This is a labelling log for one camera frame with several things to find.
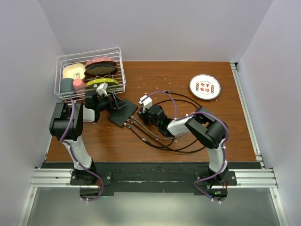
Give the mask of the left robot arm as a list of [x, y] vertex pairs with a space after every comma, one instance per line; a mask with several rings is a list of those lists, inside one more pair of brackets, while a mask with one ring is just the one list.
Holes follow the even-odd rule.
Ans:
[[86, 151], [82, 140], [83, 123], [98, 122], [100, 112], [116, 112], [126, 107], [125, 100], [117, 97], [115, 93], [108, 96], [89, 91], [85, 94], [85, 103], [57, 103], [50, 121], [50, 134], [68, 150], [74, 167], [72, 176], [75, 180], [81, 180], [87, 185], [97, 183], [95, 164]]

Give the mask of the black network switch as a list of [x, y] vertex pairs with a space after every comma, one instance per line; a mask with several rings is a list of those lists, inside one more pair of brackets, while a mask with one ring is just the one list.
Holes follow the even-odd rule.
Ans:
[[125, 105], [122, 108], [112, 112], [108, 117], [109, 121], [120, 128], [124, 126], [124, 123], [126, 123], [127, 119], [130, 118], [130, 116], [133, 115], [138, 108], [136, 104], [127, 99], [124, 99], [123, 101], [125, 102]]

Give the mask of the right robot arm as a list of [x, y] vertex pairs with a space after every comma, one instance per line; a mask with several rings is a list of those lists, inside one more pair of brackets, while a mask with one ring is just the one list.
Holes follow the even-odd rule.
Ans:
[[159, 105], [142, 107], [138, 112], [145, 125], [155, 126], [164, 137], [175, 137], [188, 132], [199, 141], [208, 152], [209, 178], [215, 185], [226, 180], [228, 162], [225, 156], [225, 143], [229, 138], [227, 125], [204, 107], [181, 118], [171, 119]]

